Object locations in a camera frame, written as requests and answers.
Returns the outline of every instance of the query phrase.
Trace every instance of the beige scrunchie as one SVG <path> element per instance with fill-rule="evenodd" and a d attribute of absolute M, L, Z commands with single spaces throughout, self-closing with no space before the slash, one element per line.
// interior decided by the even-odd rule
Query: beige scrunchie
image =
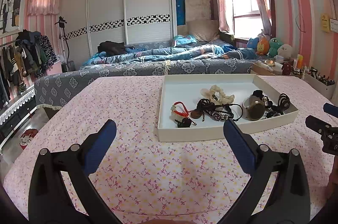
<path fill-rule="evenodd" d="M 218 100 L 216 100 L 213 95 L 219 93 Z M 226 96 L 223 89 L 218 87 L 217 85 L 211 86 L 210 90 L 201 89 L 201 95 L 205 98 L 209 99 L 210 102 L 213 102 L 215 105 L 224 105 L 224 104 L 232 104 L 234 102 L 234 95 Z"/>

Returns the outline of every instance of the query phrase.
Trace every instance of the red bracelet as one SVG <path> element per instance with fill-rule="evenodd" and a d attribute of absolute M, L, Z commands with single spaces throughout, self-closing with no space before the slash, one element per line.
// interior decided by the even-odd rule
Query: red bracelet
<path fill-rule="evenodd" d="M 178 105 L 178 104 L 182 104 L 182 106 L 184 108 L 184 111 L 185 111 L 184 113 L 180 113 L 179 111 L 176 110 L 175 106 Z M 188 117 L 189 116 L 189 112 L 188 112 L 187 108 L 185 107 L 185 105 L 182 102 L 176 102 L 176 103 L 174 103 L 173 106 L 171 107 L 171 111 L 173 113 L 176 113 L 176 114 L 178 114 L 180 116 L 183 116 L 183 117 Z"/>

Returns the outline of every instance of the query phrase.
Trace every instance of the green plush toy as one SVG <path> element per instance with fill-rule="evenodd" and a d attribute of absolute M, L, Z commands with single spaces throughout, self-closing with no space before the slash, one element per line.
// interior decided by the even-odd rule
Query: green plush toy
<path fill-rule="evenodd" d="M 272 38 L 270 39 L 269 45 L 270 50 L 268 56 L 275 57 L 278 54 L 278 49 L 283 45 L 283 43 L 279 41 L 277 38 Z"/>

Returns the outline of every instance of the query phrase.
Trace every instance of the black and white decorative strip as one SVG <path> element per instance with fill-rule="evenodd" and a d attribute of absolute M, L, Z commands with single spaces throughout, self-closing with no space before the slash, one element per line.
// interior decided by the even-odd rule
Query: black and white decorative strip
<path fill-rule="evenodd" d="M 124 27 L 124 20 L 109 21 L 89 27 L 89 32 L 104 31 Z"/>
<path fill-rule="evenodd" d="M 77 31 L 72 31 L 66 35 L 67 39 L 75 38 L 87 34 L 87 27 L 81 28 Z"/>
<path fill-rule="evenodd" d="M 148 16 L 137 16 L 127 19 L 127 26 L 170 22 L 170 14 L 155 14 Z"/>

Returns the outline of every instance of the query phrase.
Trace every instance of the yellow wall-mounted device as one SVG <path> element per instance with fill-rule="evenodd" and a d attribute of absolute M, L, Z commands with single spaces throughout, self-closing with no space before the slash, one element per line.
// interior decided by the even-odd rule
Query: yellow wall-mounted device
<path fill-rule="evenodd" d="M 330 17 L 328 14 L 322 14 L 322 30 L 325 32 L 330 32 Z"/>

